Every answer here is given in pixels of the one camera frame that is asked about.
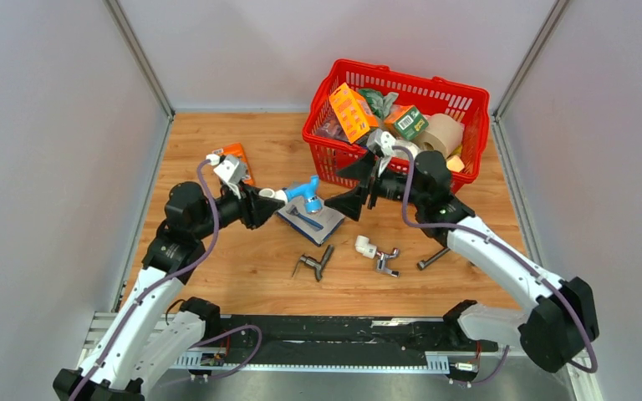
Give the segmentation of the white plastic pipe elbow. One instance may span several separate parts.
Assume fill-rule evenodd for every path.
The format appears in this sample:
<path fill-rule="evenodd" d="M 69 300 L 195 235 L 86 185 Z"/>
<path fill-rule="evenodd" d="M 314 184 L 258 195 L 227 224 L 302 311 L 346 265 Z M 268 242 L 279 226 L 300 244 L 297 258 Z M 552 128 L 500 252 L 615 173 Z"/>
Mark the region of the white plastic pipe elbow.
<path fill-rule="evenodd" d="M 263 188 L 258 192 L 258 195 L 268 199 L 274 199 L 276 201 L 281 201 L 284 204 L 288 203 L 288 196 L 285 190 L 274 190 L 272 188 Z"/>

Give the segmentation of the blue plastic water faucet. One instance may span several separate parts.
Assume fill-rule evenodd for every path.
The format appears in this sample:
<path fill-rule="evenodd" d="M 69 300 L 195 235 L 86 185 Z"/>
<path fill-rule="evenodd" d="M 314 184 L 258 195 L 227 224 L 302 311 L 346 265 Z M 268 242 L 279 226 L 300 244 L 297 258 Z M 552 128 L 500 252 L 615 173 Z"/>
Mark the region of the blue plastic water faucet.
<path fill-rule="evenodd" d="M 319 182 L 319 177 L 317 175 L 312 175 L 308 183 L 284 189 L 283 192 L 288 201 L 300 197 L 303 200 L 304 209 L 307 213 L 317 213 L 324 207 L 324 203 L 317 196 Z"/>

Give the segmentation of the white pipe elbow second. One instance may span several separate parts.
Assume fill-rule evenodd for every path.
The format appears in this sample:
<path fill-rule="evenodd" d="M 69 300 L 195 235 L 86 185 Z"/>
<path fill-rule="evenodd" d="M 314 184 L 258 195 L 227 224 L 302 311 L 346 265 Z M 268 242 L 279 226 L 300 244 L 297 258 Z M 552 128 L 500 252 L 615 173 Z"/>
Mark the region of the white pipe elbow second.
<path fill-rule="evenodd" d="M 366 236 L 357 236 L 354 249 L 362 256 L 374 259 L 377 255 L 377 246 L 372 244 L 369 241 L 369 238 Z"/>

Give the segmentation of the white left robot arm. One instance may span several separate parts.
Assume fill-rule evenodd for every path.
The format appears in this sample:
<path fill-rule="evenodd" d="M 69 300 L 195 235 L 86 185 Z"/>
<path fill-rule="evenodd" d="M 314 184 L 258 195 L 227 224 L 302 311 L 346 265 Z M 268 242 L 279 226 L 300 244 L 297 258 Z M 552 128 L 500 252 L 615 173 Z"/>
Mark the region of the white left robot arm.
<path fill-rule="evenodd" d="M 288 202 L 283 190 L 241 183 L 222 188 L 214 198 L 206 185 L 175 185 L 165 205 L 166 218 L 150 243 L 135 285 L 124 306 L 92 353 L 76 369 L 63 368 L 53 381 L 61 400 L 143 400 L 170 366 L 194 343 L 219 341 L 219 308 L 188 299 L 173 326 L 152 333 L 164 311 L 187 284 L 212 248 L 206 237 L 235 221 L 247 228 L 263 225 Z"/>

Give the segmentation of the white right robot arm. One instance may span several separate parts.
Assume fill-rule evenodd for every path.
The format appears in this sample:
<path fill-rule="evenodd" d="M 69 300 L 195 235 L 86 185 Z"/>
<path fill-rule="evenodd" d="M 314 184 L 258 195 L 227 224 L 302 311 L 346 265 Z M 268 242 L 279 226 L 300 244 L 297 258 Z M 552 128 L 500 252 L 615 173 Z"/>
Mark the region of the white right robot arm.
<path fill-rule="evenodd" d="M 446 343 L 458 350 L 474 341 L 520 348 L 542 370 L 555 373 L 569 364 L 596 373 L 593 342 L 599 337 L 594 293 L 580 277 L 570 280 L 539 266 L 494 233 L 451 191 L 451 172 L 437 151 L 411 156 L 406 173 L 383 171 L 372 151 L 338 170 L 353 180 L 352 190 L 325 201 L 357 221 L 378 198 L 401 201 L 401 217 L 447 250 L 465 257 L 519 305 L 519 310 L 465 300 L 444 316 Z"/>

